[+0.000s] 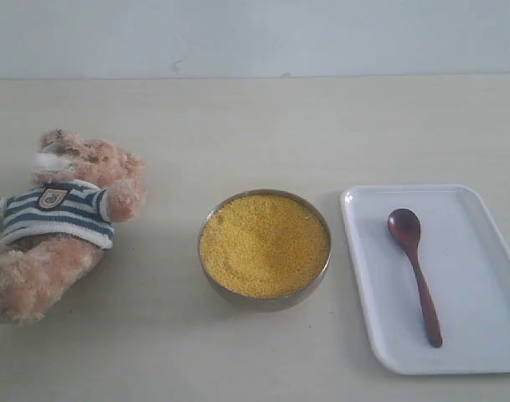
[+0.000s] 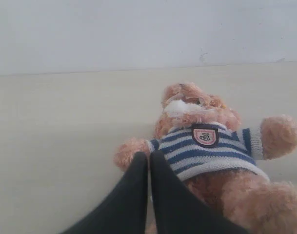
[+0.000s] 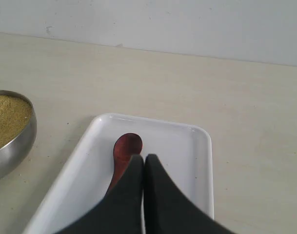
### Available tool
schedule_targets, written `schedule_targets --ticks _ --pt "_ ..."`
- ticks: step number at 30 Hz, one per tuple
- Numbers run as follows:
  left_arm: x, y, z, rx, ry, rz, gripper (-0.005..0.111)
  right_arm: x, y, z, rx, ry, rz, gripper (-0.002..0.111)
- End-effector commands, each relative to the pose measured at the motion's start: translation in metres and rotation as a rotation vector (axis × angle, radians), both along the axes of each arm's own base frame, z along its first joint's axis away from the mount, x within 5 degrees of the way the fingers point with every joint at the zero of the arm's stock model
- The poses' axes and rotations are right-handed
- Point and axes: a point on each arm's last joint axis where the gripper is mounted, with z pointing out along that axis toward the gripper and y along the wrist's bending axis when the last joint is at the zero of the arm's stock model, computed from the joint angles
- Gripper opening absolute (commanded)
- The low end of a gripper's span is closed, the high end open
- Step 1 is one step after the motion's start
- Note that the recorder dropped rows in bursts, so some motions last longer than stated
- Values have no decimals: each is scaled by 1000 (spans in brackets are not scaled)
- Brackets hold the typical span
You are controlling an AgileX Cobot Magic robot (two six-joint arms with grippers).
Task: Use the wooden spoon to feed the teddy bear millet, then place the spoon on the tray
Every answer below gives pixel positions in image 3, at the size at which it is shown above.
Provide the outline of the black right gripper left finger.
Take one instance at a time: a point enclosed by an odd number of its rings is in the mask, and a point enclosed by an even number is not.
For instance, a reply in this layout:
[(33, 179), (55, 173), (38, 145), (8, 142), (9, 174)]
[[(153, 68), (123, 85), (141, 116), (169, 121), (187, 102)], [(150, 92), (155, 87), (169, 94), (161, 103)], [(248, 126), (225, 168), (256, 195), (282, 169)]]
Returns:
[(120, 180), (89, 212), (59, 234), (141, 234), (144, 163), (134, 155)]

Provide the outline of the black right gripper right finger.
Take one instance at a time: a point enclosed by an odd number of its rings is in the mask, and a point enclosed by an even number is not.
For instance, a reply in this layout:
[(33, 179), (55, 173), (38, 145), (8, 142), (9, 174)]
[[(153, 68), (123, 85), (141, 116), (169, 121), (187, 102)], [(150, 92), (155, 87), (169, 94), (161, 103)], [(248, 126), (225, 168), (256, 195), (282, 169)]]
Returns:
[(147, 234), (232, 234), (197, 208), (175, 185), (159, 158), (144, 167), (144, 222)]

